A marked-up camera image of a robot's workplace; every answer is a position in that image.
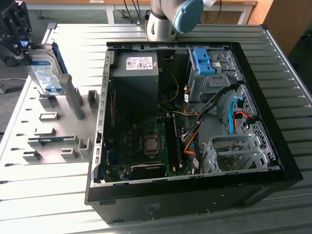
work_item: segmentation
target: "floor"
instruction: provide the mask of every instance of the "floor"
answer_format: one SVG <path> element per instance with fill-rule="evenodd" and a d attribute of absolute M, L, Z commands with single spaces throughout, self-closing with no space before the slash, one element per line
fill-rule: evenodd
<path fill-rule="evenodd" d="M 41 43 L 43 35 L 49 23 L 107 23 L 107 17 L 101 10 L 81 10 L 81 11 L 43 11 L 43 19 L 37 19 L 35 11 L 29 11 L 33 32 L 31 34 L 32 42 Z M 130 23 L 130 19 L 122 18 L 121 13 L 115 11 L 116 23 Z M 312 42 L 304 43 L 300 40 L 293 52 L 289 56 L 290 62 L 296 68 L 299 76 L 304 81 L 307 88 L 312 91 Z M 27 78 L 27 70 L 22 67 L 9 68 L 0 60 L 0 84 L 3 83 L 7 87 L 6 94 L 0 95 L 0 141 L 1 133 L 6 129 L 10 120 L 14 107 L 20 96 L 23 87 L 23 80 L 4 80 L 4 78 Z"/>

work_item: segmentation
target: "motherboard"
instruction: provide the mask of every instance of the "motherboard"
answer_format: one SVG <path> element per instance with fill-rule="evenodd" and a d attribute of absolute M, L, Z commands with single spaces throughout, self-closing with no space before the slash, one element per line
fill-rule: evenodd
<path fill-rule="evenodd" d="M 106 178 L 113 182 L 190 175 L 192 159 L 180 142 L 184 133 L 179 114 L 121 119 L 114 139 L 118 146 L 108 152 Z"/>

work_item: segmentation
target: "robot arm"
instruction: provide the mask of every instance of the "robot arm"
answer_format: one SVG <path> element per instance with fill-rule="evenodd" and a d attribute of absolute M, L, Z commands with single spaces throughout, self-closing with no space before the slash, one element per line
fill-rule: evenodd
<path fill-rule="evenodd" d="M 152 41 L 176 39 L 176 32 L 188 33 L 198 24 L 203 13 L 202 0 L 152 0 L 147 36 Z"/>
<path fill-rule="evenodd" d="M 23 48 L 31 42 L 32 31 L 26 3 L 23 1 L 0 1 L 0 50 L 3 55 L 15 57 L 24 65 L 29 61 Z"/>

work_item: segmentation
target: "ram slot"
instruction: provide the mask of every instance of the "ram slot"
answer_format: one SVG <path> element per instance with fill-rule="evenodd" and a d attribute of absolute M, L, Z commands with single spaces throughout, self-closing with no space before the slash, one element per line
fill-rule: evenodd
<path fill-rule="evenodd" d="M 181 151 L 174 116 L 165 117 L 165 132 L 170 170 L 175 172 L 182 167 Z"/>

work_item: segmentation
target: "blue hard drive label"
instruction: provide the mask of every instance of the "blue hard drive label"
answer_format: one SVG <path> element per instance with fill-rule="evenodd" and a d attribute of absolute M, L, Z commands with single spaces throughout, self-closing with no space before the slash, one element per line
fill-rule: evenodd
<path fill-rule="evenodd" d="M 41 88 L 49 93 L 59 93 L 62 87 L 59 84 L 58 76 L 49 61 L 32 61 L 31 68 L 35 73 L 36 80 Z"/>

